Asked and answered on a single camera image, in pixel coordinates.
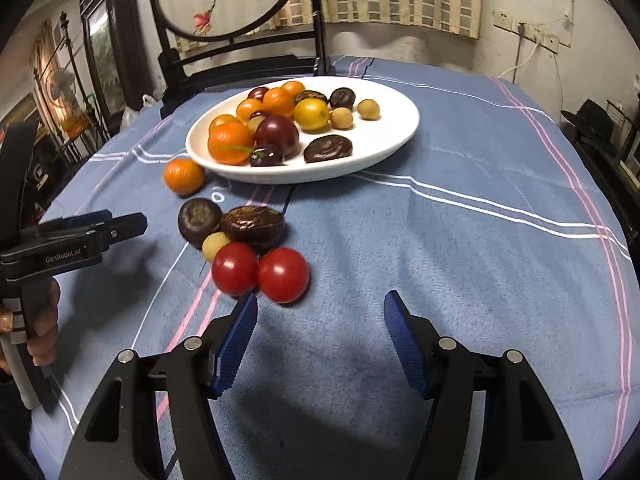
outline cherry tomato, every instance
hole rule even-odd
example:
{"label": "cherry tomato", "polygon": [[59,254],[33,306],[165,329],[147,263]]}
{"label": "cherry tomato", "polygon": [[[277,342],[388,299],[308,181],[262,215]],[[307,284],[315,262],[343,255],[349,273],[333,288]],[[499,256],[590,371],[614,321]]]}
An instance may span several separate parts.
{"label": "cherry tomato", "polygon": [[240,296],[258,282],[258,259],[248,245],[231,242],[216,253],[211,277],[221,292]]}
{"label": "cherry tomato", "polygon": [[309,284],[309,266],[293,249],[274,249],[260,259],[258,284],[275,303],[291,303],[304,294]]}

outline hand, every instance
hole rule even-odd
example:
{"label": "hand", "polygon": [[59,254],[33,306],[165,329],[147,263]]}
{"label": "hand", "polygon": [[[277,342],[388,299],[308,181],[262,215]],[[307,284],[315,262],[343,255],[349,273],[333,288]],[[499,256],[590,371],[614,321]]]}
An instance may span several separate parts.
{"label": "hand", "polygon": [[[54,345],[58,339],[58,301],[60,286],[55,279],[51,280],[47,307],[40,313],[33,327],[36,335],[27,341],[27,350],[33,357],[36,366],[49,366],[56,357]],[[0,333],[8,334],[14,327],[14,316],[10,310],[0,304]],[[4,360],[0,349],[0,368],[11,375],[11,370]]]}

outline metal screw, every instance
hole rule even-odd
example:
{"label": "metal screw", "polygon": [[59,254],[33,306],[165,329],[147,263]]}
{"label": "metal screw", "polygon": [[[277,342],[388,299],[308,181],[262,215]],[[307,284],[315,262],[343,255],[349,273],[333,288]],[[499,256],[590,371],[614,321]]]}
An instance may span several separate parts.
{"label": "metal screw", "polygon": [[507,352],[507,359],[512,363],[518,364],[521,363],[524,357],[517,350],[509,350]]}
{"label": "metal screw", "polygon": [[441,337],[440,341],[438,341],[438,345],[443,350],[453,350],[457,345],[455,339],[450,337]]}
{"label": "metal screw", "polygon": [[133,353],[133,350],[123,350],[118,354],[118,361],[121,363],[130,362],[136,355]]}
{"label": "metal screw", "polygon": [[190,337],[184,342],[184,347],[187,350],[197,350],[202,346],[202,339],[199,337]]}

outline dark wooden door frame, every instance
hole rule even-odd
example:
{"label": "dark wooden door frame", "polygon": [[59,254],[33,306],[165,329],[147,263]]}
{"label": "dark wooden door frame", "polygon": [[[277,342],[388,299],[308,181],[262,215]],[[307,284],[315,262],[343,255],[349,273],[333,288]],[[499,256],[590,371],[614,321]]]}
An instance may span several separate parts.
{"label": "dark wooden door frame", "polygon": [[98,104],[113,134],[113,128],[116,132],[118,131],[116,126],[120,124],[122,111],[117,114],[107,114],[108,107],[101,89],[89,30],[89,17],[103,2],[106,2],[113,55],[127,106],[140,110],[142,96],[151,94],[152,84],[142,41],[137,0],[80,0],[80,16],[89,72]]}

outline white plate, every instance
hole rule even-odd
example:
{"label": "white plate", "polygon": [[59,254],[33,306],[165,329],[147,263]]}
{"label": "white plate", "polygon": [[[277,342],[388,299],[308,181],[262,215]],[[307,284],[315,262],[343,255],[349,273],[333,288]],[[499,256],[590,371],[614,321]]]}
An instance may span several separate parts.
{"label": "white plate", "polygon": [[[287,160],[282,166],[252,168],[219,164],[211,158],[207,150],[209,123],[220,114],[236,114],[238,104],[246,99],[248,91],[239,93],[200,117],[187,134],[186,148],[190,157],[201,166],[215,171],[231,180],[254,184],[297,184],[335,178],[363,170],[380,162],[395,152],[413,137],[418,128],[420,114],[414,103],[398,90],[372,81],[350,77],[306,77],[300,79],[307,90],[322,92],[327,97],[335,89],[346,86],[356,94],[353,107],[353,126],[350,130],[330,129],[322,134],[300,132],[302,150],[314,139],[327,134],[340,134],[353,143],[353,155],[337,160],[326,160],[307,164],[300,154]],[[287,80],[267,84],[270,88],[282,86]],[[380,105],[380,118],[365,121],[360,118],[355,106],[363,99],[375,99]]]}

